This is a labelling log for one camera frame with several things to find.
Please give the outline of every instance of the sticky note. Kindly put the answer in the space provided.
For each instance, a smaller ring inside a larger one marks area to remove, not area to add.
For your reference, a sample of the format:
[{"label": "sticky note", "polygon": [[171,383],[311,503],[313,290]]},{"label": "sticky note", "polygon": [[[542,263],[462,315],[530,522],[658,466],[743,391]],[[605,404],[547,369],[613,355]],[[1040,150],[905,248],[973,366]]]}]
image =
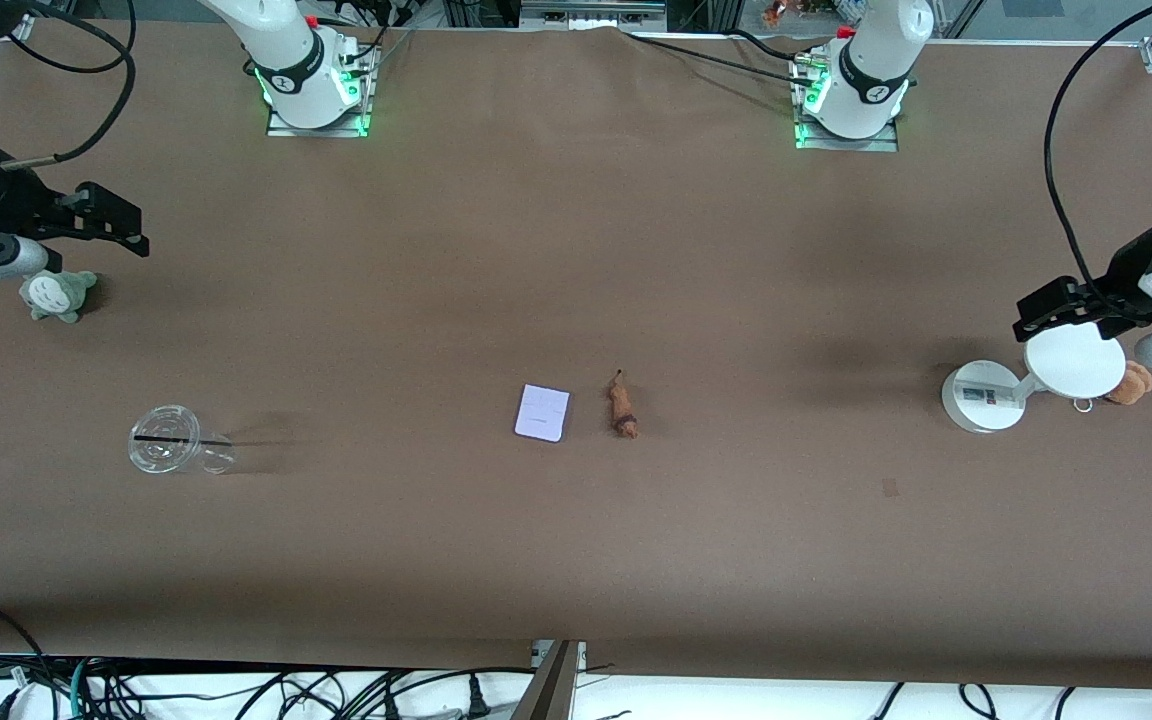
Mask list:
[{"label": "sticky note", "polygon": [[563,437],[563,419],[567,418],[567,400],[570,396],[570,392],[561,389],[522,386],[522,402],[513,432],[545,442],[558,442]]}]

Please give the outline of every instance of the clear plastic cup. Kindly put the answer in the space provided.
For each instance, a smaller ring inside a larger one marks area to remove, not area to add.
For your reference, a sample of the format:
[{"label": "clear plastic cup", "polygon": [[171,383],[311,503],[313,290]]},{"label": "clear plastic cup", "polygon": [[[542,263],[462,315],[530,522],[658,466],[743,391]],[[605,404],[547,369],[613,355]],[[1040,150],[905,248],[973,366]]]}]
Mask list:
[{"label": "clear plastic cup", "polygon": [[198,425],[188,407],[147,411],[127,437],[127,455],[146,473],[220,475],[234,467],[234,444]]}]

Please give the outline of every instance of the brown table surface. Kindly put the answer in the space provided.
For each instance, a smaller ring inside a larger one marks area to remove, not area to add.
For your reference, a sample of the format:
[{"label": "brown table surface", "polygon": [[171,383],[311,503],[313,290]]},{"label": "brown table surface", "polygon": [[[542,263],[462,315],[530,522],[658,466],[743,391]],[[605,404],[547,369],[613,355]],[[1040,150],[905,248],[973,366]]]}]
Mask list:
[{"label": "brown table surface", "polygon": [[[228,28],[145,23],[134,53],[113,132],[41,175],[137,202],[151,258],[54,242],[104,276],[73,327],[0,283],[0,607],[45,650],[579,637],[619,670],[1152,685],[1152,395],[1034,397],[995,437],[938,396],[964,361],[1021,370],[1014,302],[1074,270],[1039,150],[1076,47],[929,46],[890,156],[795,150],[776,82],[609,29],[419,32],[365,141],[262,136]],[[119,74],[5,46],[0,145],[76,145]],[[1137,51],[1087,66],[1056,166],[1102,268],[1152,223]],[[561,444],[513,434],[524,382],[571,392]],[[134,470],[172,402],[242,471]]]}]

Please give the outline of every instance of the stuffed toy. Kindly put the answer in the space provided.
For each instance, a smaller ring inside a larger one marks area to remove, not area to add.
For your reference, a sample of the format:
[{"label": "stuffed toy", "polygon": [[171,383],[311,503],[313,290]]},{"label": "stuffed toy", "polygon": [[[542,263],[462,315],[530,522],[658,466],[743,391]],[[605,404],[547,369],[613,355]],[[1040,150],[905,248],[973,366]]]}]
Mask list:
[{"label": "stuffed toy", "polygon": [[1134,406],[1135,401],[1144,397],[1144,393],[1152,389],[1152,374],[1149,369],[1135,361],[1128,361],[1128,372],[1123,376],[1123,381],[1119,387],[1111,389],[1105,400],[1115,406]]},{"label": "stuffed toy", "polygon": [[88,300],[88,288],[96,285],[96,273],[40,273],[26,278],[20,287],[20,297],[29,305],[29,316],[36,320],[54,314],[65,323],[78,321],[78,309]]}]

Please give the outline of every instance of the white disc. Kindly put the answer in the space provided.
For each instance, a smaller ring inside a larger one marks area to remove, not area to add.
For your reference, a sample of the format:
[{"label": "white disc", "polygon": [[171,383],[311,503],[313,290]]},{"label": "white disc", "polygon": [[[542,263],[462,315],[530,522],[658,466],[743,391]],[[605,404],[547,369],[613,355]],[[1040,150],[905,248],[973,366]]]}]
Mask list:
[{"label": "white disc", "polygon": [[973,433],[996,433],[1020,423],[1025,414],[1024,400],[1011,400],[1010,392],[1020,379],[1009,369],[991,359],[978,359],[950,373],[941,386],[941,402],[963,430]]},{"label": "white disc", "polygon": [[1100,397],[1123,381],[1128,359],[1093,323],[1060,325],[1030,338],[1025,366],[1043,387],[1066,397]]}]

